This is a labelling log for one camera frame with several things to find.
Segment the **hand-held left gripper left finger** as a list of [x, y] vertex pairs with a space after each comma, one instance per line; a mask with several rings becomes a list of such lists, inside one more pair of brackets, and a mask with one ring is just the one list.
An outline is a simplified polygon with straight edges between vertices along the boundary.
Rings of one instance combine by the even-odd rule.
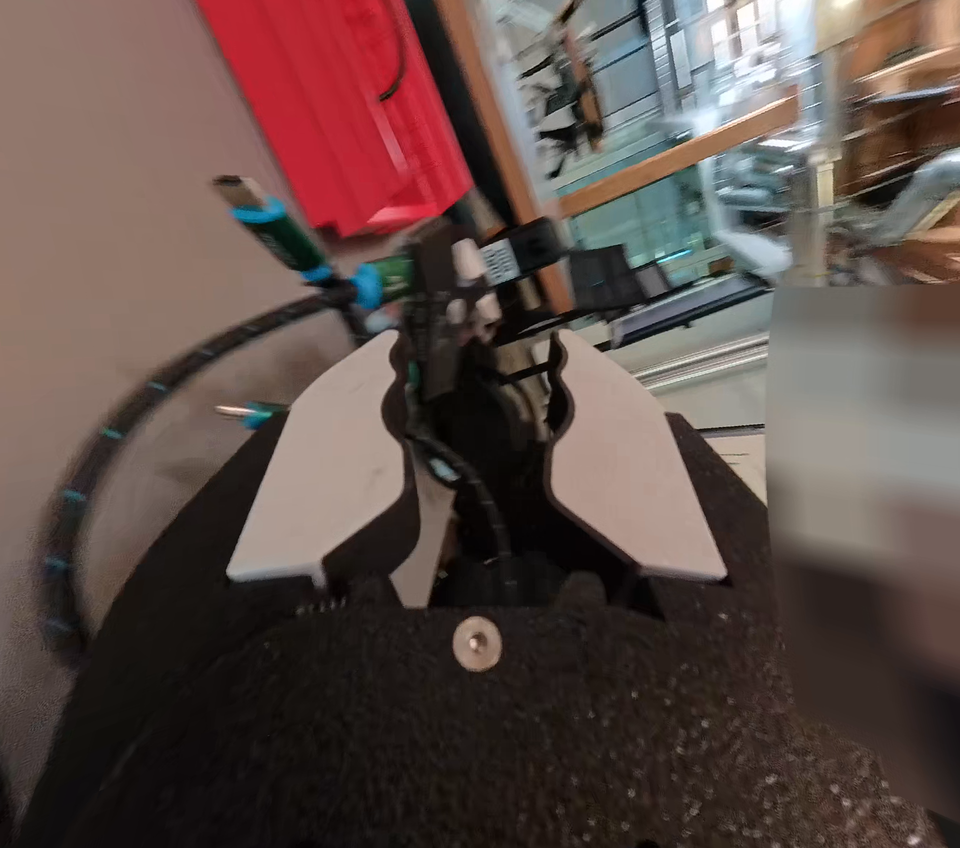
[[225, 574], [307, 579], [326, 594], [390, 578], [399, 601], [430, 601], [452, 490], [407, 439], [408, 339], [379, 333], [289, 408]]

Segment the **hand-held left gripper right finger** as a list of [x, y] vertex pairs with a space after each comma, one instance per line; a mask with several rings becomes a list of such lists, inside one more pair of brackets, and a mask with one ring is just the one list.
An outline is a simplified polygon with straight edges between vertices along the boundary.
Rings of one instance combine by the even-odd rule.
[[550, 336], [544, 490], [566, 518], [647, 576], [728, 577], [655, 397], [574, 331]]

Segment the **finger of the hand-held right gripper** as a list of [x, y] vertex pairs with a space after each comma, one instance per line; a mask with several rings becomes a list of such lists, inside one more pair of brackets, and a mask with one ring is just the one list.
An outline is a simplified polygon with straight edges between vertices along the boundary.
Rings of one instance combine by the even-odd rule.
[[417, 297], [415, 363], [418, 395], [433, 402], [457, 386], [464, 350], [490, 343], [501, 323], [497, 297]]
[[413, 266], [410, 300], [460, 297], [482, 288], [482, 256], [467, 234], [415, 234], [409, 239]]

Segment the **black braided cable green plugs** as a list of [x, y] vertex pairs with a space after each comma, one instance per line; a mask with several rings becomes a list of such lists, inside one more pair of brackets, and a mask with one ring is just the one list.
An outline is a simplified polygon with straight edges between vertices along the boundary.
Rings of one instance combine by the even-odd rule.
[[416, 397], [422, 406], [430, 403], [419, 395], [416, 300], [409, 299], [413, 274], [409, 240], [414, 235], [438, 235], [440, 221], [409, 222], [414, 233], [404, 247], [361, 265], [346, 278], [318, 236], [308, 233], [281, 201], [263, 193], [252, 179], [221, 175], [214, 178], [213, 186], [234, 219], [301, 278], [311, 294], [211, 336], [155, 369], [114, 406], [81, 446], [51, 500], [42, 545], [39, 618], [48, 650], [66, 667], [77, 668], [90, 653], [90, 626], [80, 605], [75, 569], [101, 482], [125, 441], [198, 374], [245, 345], [325, 312], [338, 314], [350, 339], [362, 345], [374, 331], [362, 322], [361, 311], [375, 312], [399, 302], [404, 306], [403, 330], [414, 342]]

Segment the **black mesh basket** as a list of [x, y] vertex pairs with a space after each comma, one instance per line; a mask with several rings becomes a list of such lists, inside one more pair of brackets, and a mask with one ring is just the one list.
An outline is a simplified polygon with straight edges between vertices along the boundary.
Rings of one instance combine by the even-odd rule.
[[567, 263], [572, 316], [618, 317], [679, 292], [657, 261], [631, 266], [622, 244], [572, 250]]

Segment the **wooden railing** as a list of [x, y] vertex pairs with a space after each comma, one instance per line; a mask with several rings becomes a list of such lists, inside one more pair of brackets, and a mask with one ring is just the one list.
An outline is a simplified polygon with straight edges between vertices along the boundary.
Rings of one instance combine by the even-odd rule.
[[[745, 210], [724, 201], [723, 156], [798, 121], [797, 86], [761, 87], [744, 104], [718, 110], [713, 62], [696, 12], [703, 0], [408, 0], [442, 104], [474, 176], [496, 203], [494, 220], [547, 218], [600, 223], [613, 209], [655, 195], [679, 202], [705, 231], [697, 242], [766, 281], [793, 263], [785, 235], [752, 230]], [[516, 53], [529, 62], [556, 54], [573, 76], [585, 116], [586, 150], [547, 179], [522, 97]]]

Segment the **red plastic bin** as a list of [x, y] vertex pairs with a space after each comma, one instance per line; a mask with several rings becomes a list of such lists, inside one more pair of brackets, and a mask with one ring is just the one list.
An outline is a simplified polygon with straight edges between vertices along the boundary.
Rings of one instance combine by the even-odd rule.
[[195, 0], [308, 226], [400, 230], [474, 188], [404, 0]]

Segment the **silver duct pipe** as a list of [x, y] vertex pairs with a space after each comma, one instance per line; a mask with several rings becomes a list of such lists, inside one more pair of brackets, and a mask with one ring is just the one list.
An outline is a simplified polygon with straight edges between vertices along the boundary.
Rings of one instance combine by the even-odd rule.
[[893, 247], [925, 233], [958, 202], [959, 148], [921, 166], [894, 201], [879, 215], [851, 228], [857, 250]]

